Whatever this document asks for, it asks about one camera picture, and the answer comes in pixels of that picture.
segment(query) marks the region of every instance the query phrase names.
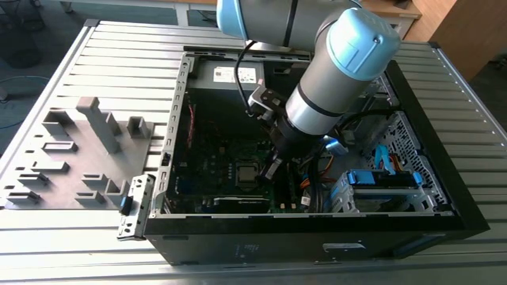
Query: open computer tower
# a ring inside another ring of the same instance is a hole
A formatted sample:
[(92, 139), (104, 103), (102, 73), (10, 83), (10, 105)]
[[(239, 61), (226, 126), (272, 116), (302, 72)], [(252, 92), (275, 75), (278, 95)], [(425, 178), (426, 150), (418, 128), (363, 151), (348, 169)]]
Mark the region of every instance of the open computer tower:
[[(397, 112), (351, 124), (347, 152), (319, 162), (324, 210), (312, 213), (306, 205), (304, 159), (272, 183), (259, 181), (270, 138), (244, 114), (235, 83), (220, 79), (235, 57), (230, 50), (188, 50), (179, 69), (160, 168), (144, 181), (151, 188), (136, 228), (170, 264), (405, 258), (489, 229), (395, 61), (344, 119), (370, 109), (397, 106)], [(299, 54), (247, 57), (240, 67), (255, 78), (243, 84), (247, 95), (260, 83), (288, 96), (308, 62)], [(371, 177), (360, 170), (383, 172), (378, 145), (399, 172), (418, 173), (417, 184), (362, 185)]]

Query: blue latch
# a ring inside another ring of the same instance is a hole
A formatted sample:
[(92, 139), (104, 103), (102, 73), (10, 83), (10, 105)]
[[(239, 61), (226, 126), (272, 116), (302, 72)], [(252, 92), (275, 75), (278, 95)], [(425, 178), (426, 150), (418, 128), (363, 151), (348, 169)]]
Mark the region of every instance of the blue latch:
[(421, 173), (419, 172), (414, 172), (413, 176), (414, 176), (415, 183), (418, 183), (418, 186), (422, 186), (422, 184), (423, 184), (425, 181), (422, 179)]

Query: red wire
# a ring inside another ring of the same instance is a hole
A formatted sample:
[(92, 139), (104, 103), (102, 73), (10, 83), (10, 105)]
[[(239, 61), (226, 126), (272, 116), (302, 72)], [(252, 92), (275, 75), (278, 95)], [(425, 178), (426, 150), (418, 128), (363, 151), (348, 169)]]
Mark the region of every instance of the red wire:
[(188, 105), (190, 110), (190, 131), (188, 131), (188, 138), (187, 138), (187, 146), (191, 147), (192, 137), (194, 137), (194, 123), (195, 123), (195, 115), (194, 115), (194, 109), (192, 106)]

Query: metal bracket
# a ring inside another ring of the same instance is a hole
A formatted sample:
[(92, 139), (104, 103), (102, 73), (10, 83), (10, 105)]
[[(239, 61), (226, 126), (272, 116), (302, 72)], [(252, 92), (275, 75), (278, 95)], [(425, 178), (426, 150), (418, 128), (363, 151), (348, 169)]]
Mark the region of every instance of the metal bracket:
[(128, 195), (120, 203), (120, 227), (118, 240), (146, 240), (143, 237), (154, 193), (155, 177), (144, 174), (132, 178)]

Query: light blue joint cover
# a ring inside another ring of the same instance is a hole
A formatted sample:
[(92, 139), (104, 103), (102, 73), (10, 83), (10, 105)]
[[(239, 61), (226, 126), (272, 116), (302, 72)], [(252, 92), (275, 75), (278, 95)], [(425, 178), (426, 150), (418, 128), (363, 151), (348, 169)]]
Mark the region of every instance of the light blue joint cover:
[(216, 22), (224, 34), (247, 40), (242, 6), (239, 0), (219, 0), (216, 5)]
[(339, 70), (370, 81), (386, 70), (401, 46), (398, 32), (369, 10), (347, 9), (327, 34), (327, 51)]

